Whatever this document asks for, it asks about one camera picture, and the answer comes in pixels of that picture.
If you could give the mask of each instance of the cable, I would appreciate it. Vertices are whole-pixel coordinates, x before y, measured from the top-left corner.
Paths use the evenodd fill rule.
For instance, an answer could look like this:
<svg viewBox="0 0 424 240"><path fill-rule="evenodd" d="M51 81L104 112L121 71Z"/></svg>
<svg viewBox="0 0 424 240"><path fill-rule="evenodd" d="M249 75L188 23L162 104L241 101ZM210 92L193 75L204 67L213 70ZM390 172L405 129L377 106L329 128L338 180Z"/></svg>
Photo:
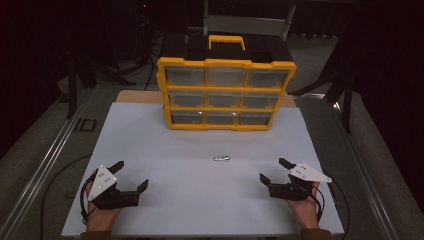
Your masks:
<svg viewBox="0 0 424 240"><path fill-rule="evenodd" d="M144 91L146 91L147 86L149 86L150 80L152 79L153 68L156 67L155 64L153 63L152 56L150 56L150 61L152 62L152 68L150 69L149 78L147 79L146 85L144 86L144 89L143 89Z"/></svg>
<svg viewBox="0 0 424 240"><path fill-rule="evenodd" d="M81 190L80 190L81 215L82 215L82 223L84 223L84 225L87 225L87 219L88 219L88 214L87 214L87 211L85 210L85 206L84 206L84 191L85 191L85 188L87 187L89 182L91 182L90 178L88 178L87 181L85 181L84 185L82 185Z"/></svg>
<svg viewBox="0 0 424 240"><path fill-rule="evenodd" d="M302 191L306 192L309 195L309 197L311 197L315 201L315 203L318 206L317 219L318 219L318 222L319 222L319 220L321 220L322 211L324 210L324 208L321 207L321 203L318 201L318 199L314 195L312 195L312 193L309 193L308 190L306 190L305 188L297 185L296 183L293 183L293 185L298 187Z"/></svg>
<svg viewBox="0 0 424 240"><path fill-rule="evenodd" d="M133 8L134 8L134 15L135 15L135 27L137 31L135 33L135 46L134 46L133 52L131 53L130 60L132 60L135 57L135 54L137 53L138 41L139 41L138 39L139 38L138 37L138 11L137 11L137 4L135 0L133 0Z"/></svg>
<svg viewBox="0 0 424 240"><path fill-rule="evenodd" d="M142 71L144 71L144 69L145 69L144 67L145 66L146 66L146 64L142 68L140 68L138 71L134 72L133 74L131 74L129 76L124 76L124 78L128 80L129 78L134 77L135 75L137 75L137 74L141 73Z"/></svg>
<svg viewBox="0 0 424 240"><path fill-rule="evenodd" d="M159 50L159 53L155 53L153 48L155 45L162 44L162 42L159 42L159 40L163 39L164 37L165 37L164 35L157 36L151 43L152 46L150 47L150 53L155 55L156 57L159 57L160 50Z"/></svg>
<svg viewBox="0 0 424 240"><path fill-rule="evenodd" d="M233 1L233 5L231 6L231 10L230 10L230 13L228 13L228 16L231 16L231 14L233 14L233 9L235 5L236 5L236 0Z"/></svg>
<svg viewBox="0 0 424 240"><path fill-rule="evenodd" d="M322 171L328 175L329 177L331 177L331 179L333 179L333 182L336 184L337 188L340 190L340 193L342 194L342 197L346 203L346 208L347 208L347 222L346 222L346 227L345 227L345 233L343 234L343 237L341 238L341 240L344 240L346 238L347 233L349 232L349 228L350 228L350 207L349 207L349 203L347 201L346 195L344 194L342 188L340 187L340 185L337 183L336 179L331 176L327 171L325 171L324 169L322 169Z"/></svg>
<svg viewBox="0 0 424 240"><path fill-rule="evenodd" d="M324 212L324 208L325 208L325 198L324 198L324 195L322 194L322 192L317 187L315 187L314 185L312 185L312 187L315 188L317 190L317 192L319 192L319 194L321 195L321 198L322 198L322 212Z"/></svg>
<svg viewBox="0 0 424 240"><path fill-rule="evenodd" d="M79 161L81 161L81 160L84 160L84 159L86 159L86 158L89 158L89 157L91 157L91 155L92 155L92 153L90 153L90 154L88 154L88 155L85 155L85 156L83 156L83 157L81 157L81 158L78 158L78 159L76 159L76 160L74 160L74 161L72 161L72 162L70 162L70 163L68 163L65 167L63 167L62 169L60 169L59 170L59 172L57 172L54 176L53 176L53 178L52 178L52 180L50 180L50 182L49 182L49 184L47 185L47 188L46 188L46 190L44 191L44 194L43 194L43 199L41 200L41 212L40 212L40 240L43 240L43 238L44 238L44 206L45 206L45 202L46 202L46 198L47 198L47 193L49 192L49 189L50 189L50 187L52 186L52 184L53 184L53 182L56 180L56 178L63 172L63 171L65 171L68 167L70 167L70 166L72 166L73 164L75 164L75 163L77 163L77 162L79 162Z"/></svg>
<svg viewBox="0 0 424 240"><path fill-rule="evenodd" d="M221 11L221 15L224 15L224 14L225 14L225 12L227 11L227 8L228 8L231 4L234 4L234 2L235 2L235 0L230 0L230 1L228 1L228 2L227 2L227 5L225 6L225 8Z"/></svg>

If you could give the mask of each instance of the small metal object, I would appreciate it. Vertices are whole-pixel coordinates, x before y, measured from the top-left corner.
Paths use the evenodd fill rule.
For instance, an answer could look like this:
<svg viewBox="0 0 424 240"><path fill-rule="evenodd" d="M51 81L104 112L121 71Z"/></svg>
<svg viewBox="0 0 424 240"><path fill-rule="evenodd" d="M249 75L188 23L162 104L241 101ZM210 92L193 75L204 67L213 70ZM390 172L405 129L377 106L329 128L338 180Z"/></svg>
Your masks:
<svg viewBox="0 0 424 240"><path fill-rule="evenodd" d="M213 157L212 160L214 160L214 161L228 161L228 160L230 160L230 156Z"/></svg>

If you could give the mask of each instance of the plastic drawer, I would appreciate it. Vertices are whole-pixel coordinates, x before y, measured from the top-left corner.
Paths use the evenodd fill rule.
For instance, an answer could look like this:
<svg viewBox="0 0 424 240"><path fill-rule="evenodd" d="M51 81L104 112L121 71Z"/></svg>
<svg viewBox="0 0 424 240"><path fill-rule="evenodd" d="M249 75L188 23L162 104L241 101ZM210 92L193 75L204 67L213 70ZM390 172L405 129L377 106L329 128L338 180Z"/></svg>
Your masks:
<svg viewBox="0 0 424 240"><path fill-rule="evenodd" d="M246 73L245 68L210 67L208 68L208 85L242 87Z"/></svg>
<svg viewBox="0 0 424 240"><path fill-rule="evenodd" d="M286 75L285 70L251 69L246 85L258 88L281 88Z"/></svg>
<svg viewBox="0 0 424 240"><path fill-rule="evenodd" d="M203 107L205 92L169 91L169 104L172 107Z"/></svg>
<svg viewBox="0 0 424 240"><path fill-rule="evenodd" d="M271 113L240 113L238 124L267 125L270 119Z"/></svg>
<svg viewBox="0 0 424 240"><path fill-rule="evenodd" d="M206 123L211 125L234 125L236 118L233 112L206 112Z"/></svg>
<svg viewBox="0 0 424 240"><path fill-rule="evenodd" d="M242 93L240 92L207 92L208 107L232 107L240 106Z"/></svg>
<svg viewBox="0 0 424 240"><path fill-rule="evenodd" d="M165 67L168 85L204 86L206 70L202 67Z"/></svg>
<svg viewBox="0 0 424 240"><path fill-rule="evenodd" d="M275 107L278 93L245 93L243 95L243 108L266 108Z"/></svg>
<svg viewBox="0 0 424 240"><path fill-rule="evenodd" d="M203 124L202 112L171 111L173 124Z"/></svg>

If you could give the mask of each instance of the dark background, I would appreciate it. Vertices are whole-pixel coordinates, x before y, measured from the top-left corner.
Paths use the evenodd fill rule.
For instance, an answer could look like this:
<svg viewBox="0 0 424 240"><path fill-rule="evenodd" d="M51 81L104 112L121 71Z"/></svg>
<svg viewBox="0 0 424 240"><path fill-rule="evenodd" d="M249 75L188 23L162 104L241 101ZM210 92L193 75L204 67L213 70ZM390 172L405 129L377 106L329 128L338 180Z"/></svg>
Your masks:
<svg viewBox="0 0 424 240"><path fill-rule="evenodd" d="M287 14L287 5L278 5L282 1L210 2L211 14L274 18ZM423 209L421 2L293 2L297 8L290 35L340 38L322 76L352 64L352 49L361 49L355 91L362 95ZM201 27L202 17L201 0L2 1L0 157L60 97L56 83L67 75L69 43L99 64L117 67L117 60L143 58L153 31L187 32L187 26Z"/></svg>

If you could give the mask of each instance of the metal rail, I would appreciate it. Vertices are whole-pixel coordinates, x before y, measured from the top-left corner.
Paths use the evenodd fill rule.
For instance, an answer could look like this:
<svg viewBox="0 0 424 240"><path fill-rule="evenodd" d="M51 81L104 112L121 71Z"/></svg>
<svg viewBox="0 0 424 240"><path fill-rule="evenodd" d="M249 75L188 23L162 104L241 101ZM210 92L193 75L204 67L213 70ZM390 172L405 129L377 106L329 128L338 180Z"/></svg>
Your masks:
<svg viewBox="0 0 424 240"><path fill-rule="evenodd" d="M310 100L322 100L325 94L305 94L301 97L293 97L293 99L310 99ZM331 113L336 122L336 127L342 133L347 146L352 154L354 163L356 165L356 169L359 175L359 181L361 182L362 188L367 196L370 207L374 213L377 224L380 227L380 232L384 239L387 240L397 240L400 239L395 227L393 226L393 222L384 206L382 198L378 194L378 190L375 187L368 170L364 164L364 160L362 159L358 149L356 148L356 144L350 134L348 134L342 124L340 115L341 109L337 103L328 105L331 108Z"/></svg>
<svg viewBox="0 0 424 240"><path fill-rule="evenodd" d="M72 130L78 120L78 117L82 109L84 108L84 104L87 102L92 92L93 89L86 89L82 93L82 96L78 102L78 108L76 109L73 117L65 121L65 124L63 125L59 134L53 141L53 144L50 146L45 157L37 167L37 170L34 172L31 179L24 187L15 206L9 212L9 215L3 222L3 225L0 229L0 239L13 239L13 236L18 230L19 225L24 219L26 213L31 207L32 202L34 201L35 197L43 186L44 181L50 173L50 170L52 169L57 158L59 157L59 154L62 151L62 148L65 145L66 141L68 140L69 135L72 133Z"/></svg>

